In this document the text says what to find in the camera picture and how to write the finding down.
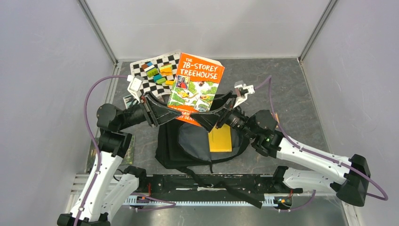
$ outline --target yellow notebook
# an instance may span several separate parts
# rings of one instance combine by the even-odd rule
[[[232,152],[230,126],[224,124],[221,128],[213,128],[208,133],[211,152]]]

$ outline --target white wall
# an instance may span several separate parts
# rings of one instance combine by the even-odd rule
[[[0,28],[0,225],[56,225],[88,155],[84,98],[112,64],[74,0],[2,0]]]
[[[304,61],[331,151],[365,156],[390,196],[366,198],[366,226],[399,220],[398,11],[397,0],[339,1]]]
[[[297,57],[328,0],[87,0],[119,59]]]

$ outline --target blue toy block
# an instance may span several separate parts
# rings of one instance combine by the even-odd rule
[[[162,75],[157,74],[157,75],[154,75],[154,77],[153,77],[152,79],[154,79],[154,82],[157,82],[157,81],[160,80],[161,78],[162,78]]]

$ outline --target black backpack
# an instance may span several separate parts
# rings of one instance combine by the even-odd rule
[[[216,95],[211,110],[224,105],[230,97],[232,97],[231,93],[223,96]],[[191,137],[195,137],[195,142],[184,142],[184,139]],[[232,189],[223,181],[216,185],[206,184],[194,171],[187,168],[189,166],[209,165],[210,172],[213,173],[212,164],[228,161],[242,154],[249,145],[249,139],[243,137],[237,131],[231,130],[233,148],[231,153],[211,153],[207,141],[207,131],[204,128],[180,120],[172,120],[159,126],[155,158],[166,169],[176,169],[190,175],[201,187],[225,188],[230,194],[260,208],[262,204],[258,200]]]

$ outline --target metal edge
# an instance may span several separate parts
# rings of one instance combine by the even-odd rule
[[[112,75],[119,75],[121,66],[122,66],[122,62],[117,63],[114,66]],[[112,104],[113,98],[115,96],[115,90],[116,90],[117,84],[118,84],[118,78],[111,79],[110,85],[108,86],[108,89],[107,89],[107,94],[105,96],[105,101],[104,101],[105,104]],[[100,129],[99,128],[97,128],[95,137],[100,137]]]
[[[324,9],[323,14],[321,15],[319,21],[316,24],[316,27],[314,28],[309,40],[307,41],[305,47],[302,50],[302,53],[299,56],[299,62],[302,62],[306,55],[308,54],[310,48],[312,47],[314,41],[316,40],[317,36],[319,35],[321,29],[324,27],[324,24],[326,23],[327,19],[329,18],[331,12],[333,11],[336,3],[338,2],[338,0],[330,0],[330,2],[328,2],[326,8]]]
[[[265,56],[265,57],[261,57],[261,56],[248,56],[248,57],[241,57],[241,56],[237,56],[237,57],[218,57],[218,56],[210,56],[207,57],[213,60],[235,60],[235,59],[293,59],[293,58],[298,58],[298,56]],[[127,59],[118,59],[118,62],[135,62],[135,61],[139,61],[140,59],[133,59],[133,58],[127,58]]]
[[[349,226],[362,226],[363,224],[359,221],[359,217],[356,213],[355,207],[342,202],[343,211],[345,212],[346,219],[348,220]]]
[[[79,3],[88,22],[90,23],[91,27],[93,28],[94,33],[97,35],[102,46],[104,47],[105,52],[107,53],[108,57],[113,62],[113,64],[116,65],[118,63],[118,59],[116,58],[114,52],[112,51],[111,46],[108,43],[107,39],[105,38],[103,31],[101,31],[101,28],[98,25],[98,22],[96,21],[96,18],[94,17],[93,12],[90,10],[88,3],[86,2],[86,0],[77,0],[77,2]]]
[[[303,67],[303,62],[301,62],[299,60],[299,58],[297,60],[298,60],[298,63],[299,63],[299,67],[301,68],[302,75],[305,78],[305,83],[306,83],[306,86],[308,88],[309,94],[311,96],[311,101],[313,103],[314,111],[316,112],[317,118],[318,118],[319,123],[320,123],[320,128],[321,128],[321,132],[322,132],[322,135],[323,135],[323,140],[324,140],[324,143],[326,143],[326,146],[327,146],[327,149],[328,149],[328,150],[326,150],[326,152],[331,153],[331,150],[332,150],[331,149],[331,145],[330,145],[330,143],[329,143],[329,141],[328,141],[328,139],[327,139],[327,137],[325,135],[325,132],[324,132],[325,130],[324,130],[323,124],[321,123],[320,111],[319,111],[319,108],[317,107],[316,102],[313,99],[313,91],[312,91],[311,87],[309,86],[308,79],[306,78],[306,73],[305,73],[305,69]]]

